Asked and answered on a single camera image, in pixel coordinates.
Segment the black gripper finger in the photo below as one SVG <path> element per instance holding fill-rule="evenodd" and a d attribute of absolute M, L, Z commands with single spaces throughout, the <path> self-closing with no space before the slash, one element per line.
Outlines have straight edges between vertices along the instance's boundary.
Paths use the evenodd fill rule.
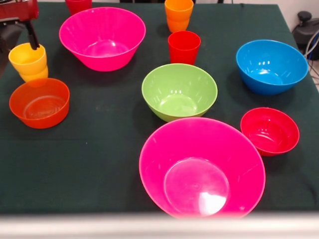
<path fill-rule="evenodd" d="M 40 46 L 39 46 L 39 42 L 38 42 L 38 39 L 37 39 L 37 36 L 36 36 L 36 33 L 34 31 L 34 28 L 33 28 L 31 21 L 30 20 L 25 21 L 24 25 L 25 25 L 25 28 L 27 29 L 27 32 L 28 32 L 28 39 L 29 39 L 29 43 L 31 45 L 31 48 L 38 49 Z"/>

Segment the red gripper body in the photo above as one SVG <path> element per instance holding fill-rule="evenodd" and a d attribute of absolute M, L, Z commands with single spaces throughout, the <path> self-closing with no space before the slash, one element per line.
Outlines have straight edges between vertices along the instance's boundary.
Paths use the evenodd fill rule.
<path fill-rule="evenodd" d="M 37 0 L 1 0 L 0 23 L 24 22 L 37 19 L 39 15 Z"/>

